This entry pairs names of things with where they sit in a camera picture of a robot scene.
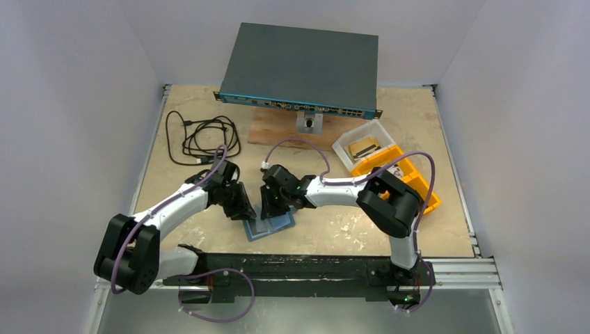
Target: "black metal base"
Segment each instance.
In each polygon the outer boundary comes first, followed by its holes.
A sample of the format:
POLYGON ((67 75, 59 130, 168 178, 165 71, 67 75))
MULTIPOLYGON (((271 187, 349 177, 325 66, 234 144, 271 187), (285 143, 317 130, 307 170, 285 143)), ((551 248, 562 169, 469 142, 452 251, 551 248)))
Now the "black metal base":
MULTIPOLYGON (((366 301, 390 301, 395 305, 402 303, 408 293, 388 291, 388 287, 415 286, 418 276, 424 281, 429 277, 424 263, 418 262, 407 271, 394 266, 387 256, 234 253, 201 253, 194 274, 221 268, 242 270, 253 281, 256 296, 364 297, 366 301)), ((236 273, 218 273, 212 278, 212 303, 232 303, 236 296, 250 296, 248 283, 236 273)), ((164 284, 189 286, 206 282, 169 278, 164 284)))

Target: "wooden tabletop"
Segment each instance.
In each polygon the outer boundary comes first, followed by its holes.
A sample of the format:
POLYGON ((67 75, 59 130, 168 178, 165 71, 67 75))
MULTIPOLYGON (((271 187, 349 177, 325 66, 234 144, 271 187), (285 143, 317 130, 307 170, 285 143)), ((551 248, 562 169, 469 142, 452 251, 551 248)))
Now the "wooden tabletop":
MULTIPOLYGON (((252 205, 260 203, 262 174, 260 163, 270 147, 247 142, 254 108, 223 104, 213 97, 218 86, 173 86, 156 141, 147 166, 136 210, 143 211, 176 191, 184 180, 201 167, 178 166, 168 158, 164 121, 169 111, 179 111, 186 120, 204 120, 225 115, 235 122, 242 143, 242 153, 231 158, 241 169, 240 180, 246 186, 252 205)), ((442 204, 426 215, 420 226, 418 246, 431 257, 473 257, 461 200, 431 91, 427 89, 381 88, 377 108, 383 110, 380 121, 402 150, 424 150, 436 162, 434 191, 442 204)), ((180 153, 184 132, 180 120, 170 117, 172 154, 179 161, 193 162, 180 153)), ((205 147, 223 142, 219 130, 205 130, 199 135, 205 147)), ((332 167, 327 177, 350 174, 334 152, 326 152, 332 167)), ((314 150, 277 148, 270 162, 280 163, 293 174, 320 174, 324 161, 314 150)), ((429 181, 426 159, 412 159, 429 181)), ((211 206, 185 221, 163 241, 164 248, 192 244, 206 252, 276 253, 323 255, 389 255, 388 238, 374 226, 361 209, 355 207, 320 207, 295 214, 296 225, 271 236, 249 242, 241 221, 230 221, 219 206, 211 206)))

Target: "coiled black cable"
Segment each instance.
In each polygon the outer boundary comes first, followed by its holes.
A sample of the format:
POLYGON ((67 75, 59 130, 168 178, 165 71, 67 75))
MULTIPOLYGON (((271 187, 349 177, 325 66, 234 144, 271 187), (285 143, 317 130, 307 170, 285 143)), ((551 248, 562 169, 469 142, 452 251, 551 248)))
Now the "coiled black cable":
POLYGON ((228 156, 227 158, 235 157, 241 152, 241 143, 238 137, 238 130, 236 128, 235 123, 232 122, 227 116, 217 116, 210 120, 184 120, 182 115, 176 111, 172 110, 171 112, 166 115, 166 146, 168 147, 168 156, 170 160, 181 166, 204 166, 213 163, 213 159, 215 156, 215 150, 218 146, 216 143, 216 147, 214 148, 202 148, 198 141, 197 135, 200 131, 204 129, 219 129, 223 132, 223 144, 228 147, 228 156), (175 113, 178 115, 180 120, 182 121, 182 127, 184 128, 184 140, 182 141, 182 154, 193 157, 197 159, 197 162, 181 162, 173 158, 172 150, 170 148, 170 134, 168 131, 168 120, 170 119, 170 115, 175 113), (197 124, 197 127, 193 130, 193 132, 189 135, 189 131, 187 128, 191 125, 197 124), (237 148, 235 153, 230 153, 231 150, 237 148))

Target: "white wall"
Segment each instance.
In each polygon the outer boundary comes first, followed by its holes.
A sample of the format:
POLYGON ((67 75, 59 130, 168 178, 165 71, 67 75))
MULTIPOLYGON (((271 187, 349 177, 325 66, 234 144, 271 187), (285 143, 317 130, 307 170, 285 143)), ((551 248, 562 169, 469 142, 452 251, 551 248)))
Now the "white wall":
POLYGON ((590 328, 590 3, 487 0, 438 87, 517 333, 590 328))
POLYGON ((379 36, 378 84, 440 81, 484 0, 122 0, 158 79, 220 84, 241 22, 379 36))
POLYGON ((0 333, 81 333, 160 88, 118 2, 0 4, 0 333))

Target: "white plastic bin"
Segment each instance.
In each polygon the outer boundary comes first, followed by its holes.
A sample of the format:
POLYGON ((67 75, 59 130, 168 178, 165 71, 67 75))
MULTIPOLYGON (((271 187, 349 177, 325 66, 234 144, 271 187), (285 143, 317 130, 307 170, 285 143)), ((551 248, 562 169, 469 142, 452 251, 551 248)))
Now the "white plastic bin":
POLYGON ((389 133, 383 128, 383 125, 378 120, 370 120, 367 124, 361 125, 356 129, 343 133, 338 140, 332 145, 332 149, 338 155, 342 163, 346 166, 349 172, 352 172, 359 164, 364 160, 373 157, 375 154, 387 150, 395 146, 395 141, 389 135, 389 133), (364 138, 373 137, 379 142, 381 149, 359 159, 356 163, 346 151, 346 147, 357 141, 361 141, 364 138))

